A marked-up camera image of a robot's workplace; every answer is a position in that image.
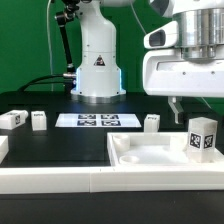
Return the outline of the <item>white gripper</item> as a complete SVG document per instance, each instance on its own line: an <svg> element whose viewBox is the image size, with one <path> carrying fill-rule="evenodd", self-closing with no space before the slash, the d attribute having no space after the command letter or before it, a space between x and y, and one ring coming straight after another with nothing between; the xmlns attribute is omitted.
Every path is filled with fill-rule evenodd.
<svg viewBox="0 0 224 224"><path fill-rule="evenodd" d="M224 59L186 61L179 50L149 51L142 80L148 95L169 96L175 123L182 124L181 97L224 98Z"/></svg>

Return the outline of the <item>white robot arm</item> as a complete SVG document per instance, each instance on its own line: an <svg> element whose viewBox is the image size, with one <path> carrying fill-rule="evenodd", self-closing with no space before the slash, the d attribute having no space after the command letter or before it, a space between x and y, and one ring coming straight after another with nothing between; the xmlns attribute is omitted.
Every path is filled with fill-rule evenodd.
<svg viewBox="0 0 224 224"><path fill-rule="evenodd" d="M126 6L135 0L81 0L82 63L72 96L88 103L123 99L116 64L116 28L102 6ZM142 81L149 95L166 96L176 114L182 97L224 98L224 0L149 0L171 22L148 33Z"/></svg>

